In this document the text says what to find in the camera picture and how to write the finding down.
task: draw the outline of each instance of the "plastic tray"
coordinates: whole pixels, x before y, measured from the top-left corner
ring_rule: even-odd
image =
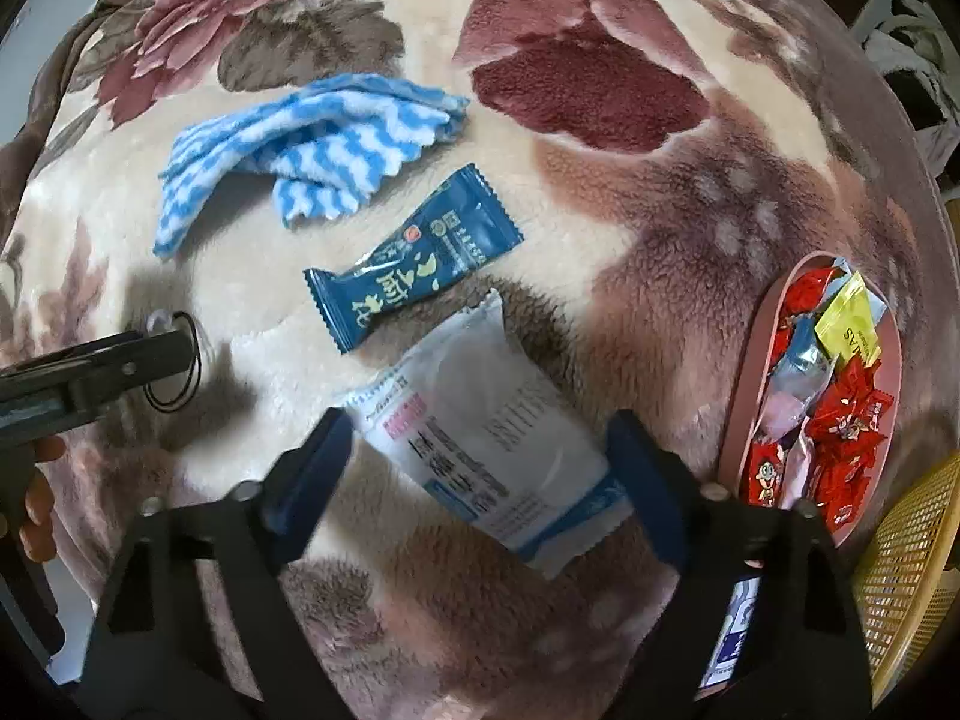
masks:
[[[767,367],[770,364],[770,355],[773,352],[776,320],[779,317],[781,305],[784,303],[787,287],[807,271],[826,268],[831,265],[837,256],[826,251],[815,251],[813,254],[809,254],[800,260],[789,274],[776,279],[776,282],[767,290],[762,303],[760,303],[760,309],[757,310],[757,316],[754,318],[754,324],[752,324],[750,330],[750,338],[747,341],[747,350],[744,354],[743,365],[740,368],[740,377],[733,393],[730,417],[727,420],[727,432],[724,435],[717,473],[717,480],[733,495],[739,495],[740,476],[747,461],[750,438],[754,435],[757,427],[760,401],[766,384]],[[864,276],[864,281],[875,295],[887,302],[877,285],[867,279],[866,276]],[[880,481],[880,474],[883,471],[883,464],[887,459],[890,437],[893,435],[894,424],[896,423],[902,356],[899,333],[896,331],[896,318],[889,304],[887,304],[887,310],[880,319],[880,324],[877,324],[877,339],[880,341],[882,365],[877,370],[875,385],[877,389],[882,389],[882,391],[889,392],[894,396],[894,404],[880,418],[880,432],[887,437],[877,447],[877,454],[875,455],[877,461],[874,467],[865,471],[865,475],[870,479],[870,484],[867,486],[866,493],[864,493],[863,503],[853,520],[833,534],[833,539],[837,544],[842,543],[856,528],[857,522],[859,522],[863,512],[866,511],[870,499],[874,495],[874,490],[877,488],[877,482]]]

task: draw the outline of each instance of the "bolt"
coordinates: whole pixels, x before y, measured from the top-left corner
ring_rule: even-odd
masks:
[[[253,479],[247,479],[230,491],[230,497],[235,501],[244,503],[245,501],[256,498],[257,495],[260,495],[260,489],[262,487],[263,485],[261,485],[261,483],[256,482]]]
[[[144,517],[152,517],[154,514],[159,514],[163,511],[163,501],[156,496],[152,498],[147,498],[143,503],[140,504],[140,513]]]
[[[707,498],[709,501],[725,501],[730,497],[730,493],[727,488],[723,485],[718,485],[716,482],[707,482],[704,485],[700,486],[700,495],[703,495],[704,498]]]
[[[808,498],[800,498],[800,500],[793,505],[793,508],[800,512],[800,514],[803,514],[807,519],[813,519],[820,513],[817,505]]]

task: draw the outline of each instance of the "striped towel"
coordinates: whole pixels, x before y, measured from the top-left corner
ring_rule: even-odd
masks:
[[[187,127],[160,174],[163,210],[154,253],[169,257],[230,170],[275,175],[283,223],[355,213],[384,176],[452,141],[467,99],[403,79],[344,74],[274,103]]]

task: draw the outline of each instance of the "yellow woven basket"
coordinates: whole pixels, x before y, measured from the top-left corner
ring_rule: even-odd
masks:
[[[960,525],[960,453],[910,488],[877,528],[853,578],[874,703],[941,623],[960,572],[944,572]]]

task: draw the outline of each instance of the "bed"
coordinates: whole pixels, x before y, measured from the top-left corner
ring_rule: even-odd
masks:
[[[361,213],[294,231],[270,180],[229,175],[179,254],[152,256],[181,129],[354,71],[467,95],[464,135]],[[94,598],[144,499],[261,478],[337,394],[491,287],[598,435],[631,408],[707,479],[757,300],[806,252],[838,252],[887,295],[904,348],[898,432],[848,560],[956,445],[952,236],[904,111],[820,0],[102,0],[0,160],[16,275],[0,364],[160,308],[200,327],[189,406],[130,395],[47,469],[59,552]],[[352,265],[467,162],[525,242],[340,355],[301,271]],[[229,677],[256,694],[200,573]],[[628,520],[546,581],[360,445],[282,583],[360,718],[592,720],[675,579]]]

